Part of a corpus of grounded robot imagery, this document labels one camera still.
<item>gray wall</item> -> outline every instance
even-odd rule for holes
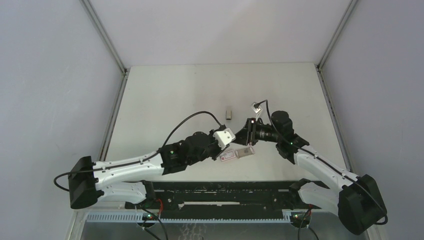
[[[373,176],[390,239],[422,239],[424,1],[361,1],[323,73],[352,161]]]
[[[53,178],[97,157],[120,78],[79,1],[1,2],[0,239],[64,239]]]

